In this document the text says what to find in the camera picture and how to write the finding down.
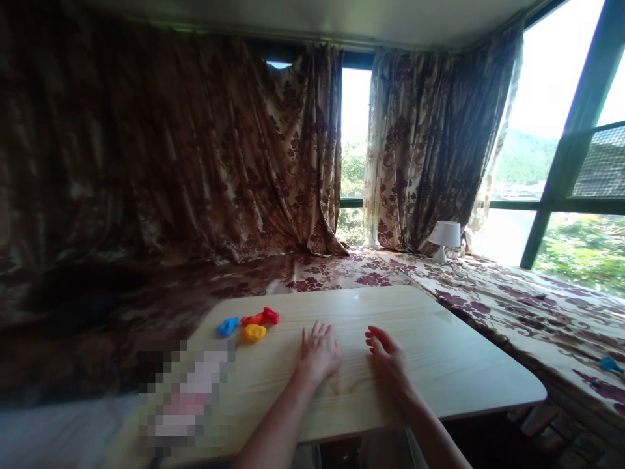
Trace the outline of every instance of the red toy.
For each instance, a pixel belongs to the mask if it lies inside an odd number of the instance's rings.
[[[262,315],[265,318],[265,321],[270,324],[277,324],[280,322],[280,313],[276,313],[270,307],[264,307],[262,309]]]
[[[243,316],[241,318],[241,325],[243,327],[248,327],[250,324],[256,324],[257,326],[262,326],[265,323],[265,318],[263,313],[259,313],[254,316]]]
[[[253,316],[244,316],[241,318],[241,325],[247,327],[250,324],[262,326],[266,322],[276,325],[280,322],[280,314],[272,310],[270,307],[264,307],[262,313]]]

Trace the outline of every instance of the blue object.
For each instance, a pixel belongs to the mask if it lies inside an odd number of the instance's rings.
[[[239,316],[228,318],[217,328],[217,333],[221,337],[230,337],[238,325]]]
[[[621,374],[625,373],[625,369],[618,366],[616,360],[611,357],[603,357],[599,360],[599,366],[607,371],[618,371]]]

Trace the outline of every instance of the floral curtain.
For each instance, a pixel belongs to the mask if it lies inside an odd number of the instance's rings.
[[[0,263],[346,254],[342,52],[285,70],[238,38],[59,2],[0,7]]]
[[[459,55],[379,51],[372,71],[366,245],[432,252],[439,220],[467,225],[507,101],[522,25]]]

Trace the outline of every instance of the left hand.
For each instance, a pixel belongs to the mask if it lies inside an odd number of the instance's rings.
[[[299,368],[318,384],[323,383],[339,369],[340,343],[334,338],[331,324],[315,322],[311,334],[301,331]]]

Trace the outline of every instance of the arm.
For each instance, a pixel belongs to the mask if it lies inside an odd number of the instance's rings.
[[[285,390],[235,458],[232,469],[288,469],[312,399],[339,369],[340,345],[332,326],[315,322],[301,332],[300,363]]]
[[[408,361],[402,347],[385,330],[369,326],[367,345],[386,388],[408,419],[430,469],[471,469],[443,424],[423,401],[408,378]]]

